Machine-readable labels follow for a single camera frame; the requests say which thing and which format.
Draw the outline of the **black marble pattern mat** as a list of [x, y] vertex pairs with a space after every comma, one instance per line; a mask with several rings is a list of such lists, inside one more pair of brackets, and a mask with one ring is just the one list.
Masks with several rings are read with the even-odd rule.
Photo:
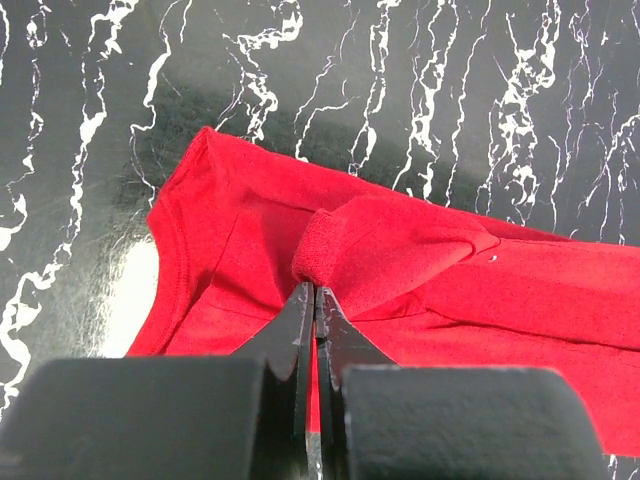
[[120, 357], [203, 126], [433, 203], [639, 242], [635, 1], [5, 1], [1, 407]]

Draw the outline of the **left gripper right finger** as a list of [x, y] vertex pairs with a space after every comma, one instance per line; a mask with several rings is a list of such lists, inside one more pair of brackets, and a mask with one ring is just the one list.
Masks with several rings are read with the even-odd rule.
[[327, 479], [603, 479], [585, 406], [556, 372], [402, 367], [346, 318], [315, 306]]

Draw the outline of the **red t-shirt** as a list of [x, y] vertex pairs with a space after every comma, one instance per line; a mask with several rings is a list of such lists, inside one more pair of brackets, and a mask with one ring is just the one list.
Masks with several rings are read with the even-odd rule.
[[130, 353], [228, 354], [304, 281], [403, 366], [559, 371], [606, 452], [639, 453], [639, 251], [445, 208], [202, 129], [148, 224]]

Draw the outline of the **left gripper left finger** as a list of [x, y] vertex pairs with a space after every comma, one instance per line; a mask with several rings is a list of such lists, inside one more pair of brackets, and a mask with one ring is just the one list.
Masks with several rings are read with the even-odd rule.
[[222, 356], [58, 359], [1, 423], [5, 479], [303, 479], [314, 289]]

